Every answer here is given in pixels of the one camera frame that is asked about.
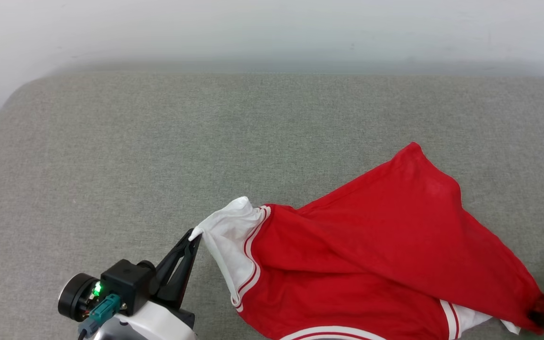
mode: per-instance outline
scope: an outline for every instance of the robotic arm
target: robotic arm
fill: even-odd
[[[79,322],[78,340],[198,340],[195,315],[180,308],[201,237],[192,229],[156,267],[121,260],[100,275],[69,280],[58,312]],[[531,315],[544,324],[544,315]]]

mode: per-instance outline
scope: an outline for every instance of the cable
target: cable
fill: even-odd
[[[85,336],[87,335],[87,331],[82,330],[81,333],[79,334],[79,337],[77,338],[77,340],[84,340]]]

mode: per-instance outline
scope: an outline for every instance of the striped trim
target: striped trim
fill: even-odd
[[[249,234],[248,237],[245,239],[245,243],[243,245],[243,252],[248,257],[248,259],[251,260],[251,262],[253,262],[253,272],[251,273],[249,278],[243,284],[241,284],[240,287],[238,288],[237,294],[238,294],[239,301],[238,301],[238,305],[235,305],[235,308],[236,308],[236,311],[239,313],[242,312],[243,310],[242,297],[245,295],[247,291],[249,291],[251,288],[253,288],[253,286],[255,286],[255,284],[257,283],[257,280],[259,280],[259,276],[262,273],[261,268],[259,267],[257,262],[255,262],[255,260],[253,259],[253,254],[251,253],[251,245],[253,243],[253,239],[255,239],[255,236],[257,236],[257,233],[259,233],[259,230],[261,230],[261,227],[264,225],[264,222],[266,222],[268,217],[270,217],[270,213],[272,212],[272,210],[270,209],[269,206],[261,206],[258,209],[263,209],[263,213],[264,213],[263,220],[259,222],[257,227],[253,228],[253,230],[251,231],[251,234]]]
[[[320,339],[341,339],[341,340],[385,340],[384,338],[352,327],[343,326],[321,326],[312,327],[297,331],[284,336],[280,340],[320,340]]]
[[[459,316],[457,315],[453,304],[448,303],[444,300],[440,300],[440,304],[442,306],[442,309],[444,310],[444,314],[446,314],[446,321],[449,325],[449,340],[460,338],[461,329],[459,326]]]

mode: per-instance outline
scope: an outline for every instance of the teal connector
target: teal connector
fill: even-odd
[[[116,294],[109,294],[106,299],[99,303],[89,312],[89,318],[98,323],[98,326],[104,325],[108,319],[119,312],[121,309],[121,297]]]

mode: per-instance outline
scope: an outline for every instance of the gray fabric surface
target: gray fabric surface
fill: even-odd
[[[0,339],[76,338],[56,310],[75,273],[158,261],[237,196],[302,206],[413,140],[544,289],[544,79],[86,73],[27,84],[0,113]],[[262,338],[204,247],[184,308],[203,340]],[[495,320],[463,336],[515,338]]]

